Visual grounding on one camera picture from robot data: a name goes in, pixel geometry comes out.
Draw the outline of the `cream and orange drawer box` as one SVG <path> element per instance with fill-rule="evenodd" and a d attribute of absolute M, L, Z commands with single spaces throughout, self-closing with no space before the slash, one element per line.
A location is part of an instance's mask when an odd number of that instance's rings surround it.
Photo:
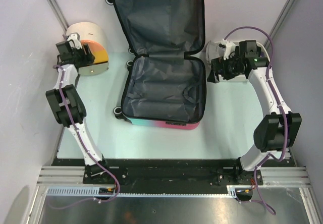
<path fill-rule="evenodd" d="M 107 38 L 103 29 L 91 22 L 79 22 L 68 27 L 66 35 L 77 33 L 77 39 L 85 54 L 76 66 L 79 75 L 98 75 L 109 68 Z"/>

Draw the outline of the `white rectangular plastic basin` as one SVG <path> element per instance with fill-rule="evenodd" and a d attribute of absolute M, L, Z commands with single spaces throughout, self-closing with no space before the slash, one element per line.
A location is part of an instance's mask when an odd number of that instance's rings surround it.
<path fill-rule="evenodd" d="M 252 70 L 258 68 L 267 67 L 269 65 L 269 59 L 266 56 L 262 48 L 257 44 L 256 40 L 245 40 L 235 43 L 237 46 L 235 51 L 230 54 L 230 58 L 237 57 L 245 65 L 245 72 L 242 74 L 245 78 L 248 78 Z"/>

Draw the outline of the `pink and teal kids suitcase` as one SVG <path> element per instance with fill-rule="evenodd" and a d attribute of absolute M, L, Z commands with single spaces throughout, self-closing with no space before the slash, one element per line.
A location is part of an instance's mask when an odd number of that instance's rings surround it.
<path fill-rule="evenodd" d="M 105 0 L 114 7 L 128 51 L 117 119 L 133 125 L 195 129 L 205 111 L 204 0 Z"/>

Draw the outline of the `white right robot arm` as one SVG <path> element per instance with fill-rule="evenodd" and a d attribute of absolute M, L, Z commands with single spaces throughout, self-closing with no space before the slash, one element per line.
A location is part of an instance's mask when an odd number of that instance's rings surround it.
<path fill-rule="evenodd" d="M 287 106 L 275 83 L 271 58 L 256 40 L 232 42 L 210 41 L 206 46 L 210 67 L 209 82 L 249 82 L 261 105 L 263 119 L 253 133 L 253 146 L 240 158 L 241 167 L 233 171 L 233 179 L 245 184 L 251 172 L 271 158 L 282 161 L 292 147 L 302 118 Z"/>

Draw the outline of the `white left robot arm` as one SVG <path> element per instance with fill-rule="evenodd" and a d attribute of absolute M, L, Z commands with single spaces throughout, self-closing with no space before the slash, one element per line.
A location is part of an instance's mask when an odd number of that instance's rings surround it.
<path fill-rule="evenodd" d="M 94 62 L 94 55 L 88 45 L 82 45 L 77 39 L 59 42 L 56 47 L 59 55 L 53 68 L 58 78 L 54 88 L 45 93 L 47 102 L 57 123 L 70 131 L 81 149 L 85 163 L 83 183 L 107 183 L 112 172 L 106 168 L 104 156 L 91 137 L 86 108 L 75 87 L 78 70 Z"/>

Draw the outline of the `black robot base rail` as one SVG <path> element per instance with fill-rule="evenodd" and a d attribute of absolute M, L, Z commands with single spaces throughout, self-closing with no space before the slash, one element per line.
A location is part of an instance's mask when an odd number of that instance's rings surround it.
<path fill-rule="evenodd" d="M 188 159 L 110 159 L 102 166 L 86 166 L 82 159 L 55 158 L 52 166 L 83 167 L 83 183 L 130 185 L 137 181 L 209 181 L 215 185 L 249 185 L 252 180 L 262 182 L 262 174 L 244 170 L 237 159 L 188 160 Z"/>

